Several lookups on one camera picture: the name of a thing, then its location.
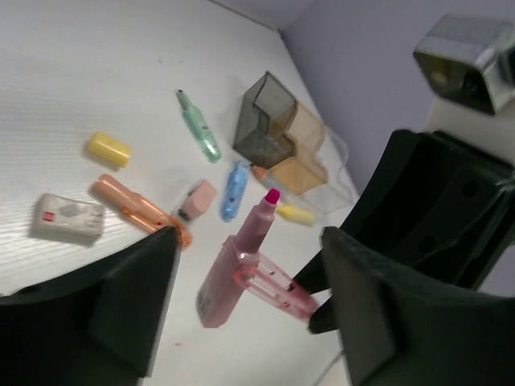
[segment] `green marker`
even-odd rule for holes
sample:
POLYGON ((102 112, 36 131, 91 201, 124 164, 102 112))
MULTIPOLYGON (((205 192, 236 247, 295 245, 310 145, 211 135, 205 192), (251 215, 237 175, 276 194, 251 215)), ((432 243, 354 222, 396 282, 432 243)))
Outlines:
POLYGON ((183 108, 184 120, 199 144, 202 153, 208 157, 211 163, 215 163, 221 158, 222 153, 218 148, 215 137, 212 135, 212 131, 204 120, 202 112, 192 104, 192 101, 190 101, 190 98, 187 97, 183 90, 177 90, 176 94, 183 108))

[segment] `yellow marker cap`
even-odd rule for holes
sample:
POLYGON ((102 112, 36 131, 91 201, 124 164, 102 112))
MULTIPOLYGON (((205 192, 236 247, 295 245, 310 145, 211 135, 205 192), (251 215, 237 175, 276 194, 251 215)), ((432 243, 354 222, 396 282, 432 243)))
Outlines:
POLYGON ((312 227, 316 223, 315 213, 294 205, 282 205, 277 212, 285 220, 312 227))
POLYGON ((121 167, 127 166, 130 159, 130 152, 132 151, 125 143, 122 143, 101 131, 97 131, 91 137, 88 148, 93 153, 100 155, 121 167))

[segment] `wall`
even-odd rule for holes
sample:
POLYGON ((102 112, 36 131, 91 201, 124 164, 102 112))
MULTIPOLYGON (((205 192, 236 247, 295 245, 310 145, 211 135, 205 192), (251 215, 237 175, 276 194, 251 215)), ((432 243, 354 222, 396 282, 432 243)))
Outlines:
MULTIPOLYGON (((349 144, 358 190, 393 130, 421 129, 433 95, 412 51, 447 12, 515 19, 513 0, 318 0, 285 31, 286 45, 323 119, 349 144)), ((483 291, 514 295, 515 250, 483 291)))
POLYGON ((216 0, 267 26, 284 29, 316 0, 216 0))

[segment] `tabletop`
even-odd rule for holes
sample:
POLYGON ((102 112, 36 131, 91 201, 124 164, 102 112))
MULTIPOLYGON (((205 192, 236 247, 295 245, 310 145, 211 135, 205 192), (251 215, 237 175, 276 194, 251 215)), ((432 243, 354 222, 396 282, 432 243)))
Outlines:
MULTIPOLYGON (((171 210, 199 179, 223 191, 238 159, 231 143, 241 96, 265 71, 315 111, 279 35, 205 0, 6 0, 0 32, 3 294, 145 236, 108 210, 93 246, 32 238, 43 193, 95 203, 91 184, 110 173, 171 210), (218 163, 208 163, 187 131, 177 88, 203 111, 223 154, 218 163), (89 157, 85 144, 96 131, 132 147, 127 168, 89 157)), ((181 253, 154 375, 145 385, 309 385, 339 351, 336 333, 309 335, 251 294, 221 328, 200 325, 196 291, 222 242, 265 193, 251 179, 234 221, 221 221, 219 194, 192 225, 193 245, 181 253)), ((333 214, 331 223, 340 225, 349 210, 333 214)), ((320 230, 277 219, 262 251, 293 275, 318 252, 320 230)))

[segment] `red label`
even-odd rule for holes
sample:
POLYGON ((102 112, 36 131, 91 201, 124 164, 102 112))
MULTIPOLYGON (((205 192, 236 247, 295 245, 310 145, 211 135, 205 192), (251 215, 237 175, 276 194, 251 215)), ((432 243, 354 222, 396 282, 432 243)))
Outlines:
POLYGON ((48 221, 49 223, 53 223, 56 219, 56 214, 51 211, 46 211, 43 213, 43 221, 48 221))

